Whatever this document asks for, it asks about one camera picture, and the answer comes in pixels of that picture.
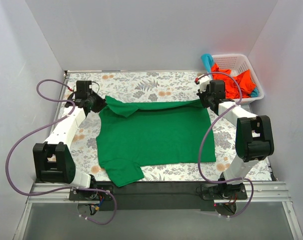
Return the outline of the green t shirt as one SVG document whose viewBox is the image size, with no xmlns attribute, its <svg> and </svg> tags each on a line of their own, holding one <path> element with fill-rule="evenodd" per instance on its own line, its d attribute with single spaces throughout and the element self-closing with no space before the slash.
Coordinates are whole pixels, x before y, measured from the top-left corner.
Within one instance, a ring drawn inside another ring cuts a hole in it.
<svg viewBox="0 0 303 240">
<path fill-rule="evenodd" d="M 210 115 L 199 100 L 122 102 L 100 111 L 98 163 L 118 187 L 144 178 L 142 167 L 216 162 Z"/>
</svg>

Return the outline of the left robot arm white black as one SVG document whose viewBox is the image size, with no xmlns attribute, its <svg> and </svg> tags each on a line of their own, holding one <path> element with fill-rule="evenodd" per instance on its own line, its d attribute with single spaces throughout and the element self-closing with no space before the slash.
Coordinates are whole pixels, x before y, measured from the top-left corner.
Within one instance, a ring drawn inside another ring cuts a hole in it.
<svg viewBox="0 0 303 240">
<path fill-rule="evenodd" d="M 71 94 L 64 104 L 61 118 L 44 142 L 35 144 L 32 150 L 38 180 L 81 188 L 80 193 L 87 200 L 97 196 L 98 188 L 91 183 L 91 175 L 76 168 L 70 146 L 88 114 L 99 113 L 107 106 L 92 84 L 91 80 L 78 80 L 75 88 L 69 88 Z"/>
</svg>

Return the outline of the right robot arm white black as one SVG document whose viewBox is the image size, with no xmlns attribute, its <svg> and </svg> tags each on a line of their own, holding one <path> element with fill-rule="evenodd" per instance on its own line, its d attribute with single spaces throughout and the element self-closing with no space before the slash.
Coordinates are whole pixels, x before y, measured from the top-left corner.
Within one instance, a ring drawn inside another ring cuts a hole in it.
<svg viewBox="0 0 303 240">
<path fill-rule="evenodd" d="M 222 80 L 199 80 L 197 95 L 202 106 L 205 109 L 210 108 L 217 115 L 199 147 L 198 170 L 206 182 L 219 184 L 218 194 L 224 199 L 229 199 L 236 193 L 235 185 L 246 181 L 249 171 L 274 153 L 271 120 L 267 115 L 255 115 L 243 109 L 238 102 L 227 99 L 225 82 Z M 228 120 L 236 127 L 236 155 L 229 168 L 222 173 L 221 179 L 214 181 L 202 173 L 201 156 L 206 138 L 220 118 Z"/>
</svg>

